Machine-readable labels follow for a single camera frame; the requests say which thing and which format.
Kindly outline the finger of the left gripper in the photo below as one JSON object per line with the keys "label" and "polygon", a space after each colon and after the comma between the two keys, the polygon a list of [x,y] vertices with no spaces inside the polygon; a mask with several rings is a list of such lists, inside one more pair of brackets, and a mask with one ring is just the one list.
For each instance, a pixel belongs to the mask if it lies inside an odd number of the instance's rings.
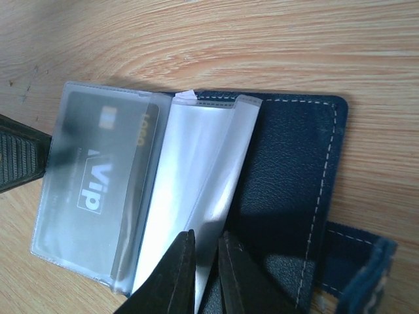
{"label": "finger of the left gripper", "polygon": [[52,136],[1,115],[1,192],[45,175]]}

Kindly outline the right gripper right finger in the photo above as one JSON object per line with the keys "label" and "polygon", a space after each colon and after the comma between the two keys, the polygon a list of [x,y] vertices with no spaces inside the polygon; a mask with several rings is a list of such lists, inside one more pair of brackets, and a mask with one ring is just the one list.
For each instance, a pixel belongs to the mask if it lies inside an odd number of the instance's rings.
{"label": "right gripper right finger", "polygon": [[226,313],[294,313],[287,297],[267,279],[238,238],[219,238],[218,267]]}

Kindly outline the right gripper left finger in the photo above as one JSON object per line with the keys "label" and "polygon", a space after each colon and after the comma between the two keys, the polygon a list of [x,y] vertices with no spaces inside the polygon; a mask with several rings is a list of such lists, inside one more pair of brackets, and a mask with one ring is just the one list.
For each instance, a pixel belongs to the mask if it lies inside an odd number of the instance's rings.
{"label": "right gripper left finger", "polygon": [[194,313],[195,277],[194,231],[183,231],[118,313]]}

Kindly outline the black VIP card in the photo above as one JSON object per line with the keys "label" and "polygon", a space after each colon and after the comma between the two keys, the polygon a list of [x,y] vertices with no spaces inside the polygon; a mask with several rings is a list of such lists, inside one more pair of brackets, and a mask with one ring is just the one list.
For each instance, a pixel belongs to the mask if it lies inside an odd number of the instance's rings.
{"label": "black VIP card", "polygon": [[53,135],[34,254],[111,284],[124,201],[149,98],[71,92]]}

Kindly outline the blue card holder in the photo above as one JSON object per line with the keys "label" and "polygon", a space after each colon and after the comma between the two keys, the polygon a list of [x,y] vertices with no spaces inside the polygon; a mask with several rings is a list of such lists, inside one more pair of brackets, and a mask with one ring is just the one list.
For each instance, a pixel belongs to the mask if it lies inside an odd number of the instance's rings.
{"label": "blue card holder", "polygon": [[71,92],[149,98],[113,281],[93,280],[128,299],[177,235],[193,230],[194,313],[226,313],[218,244],[230,232],[294,313],[309,312],[315,287],[337,297],[337,313],[378,313],[396,243],[327,218],[348,114],[344,99],[160,94],[68,82],[54,132]]}

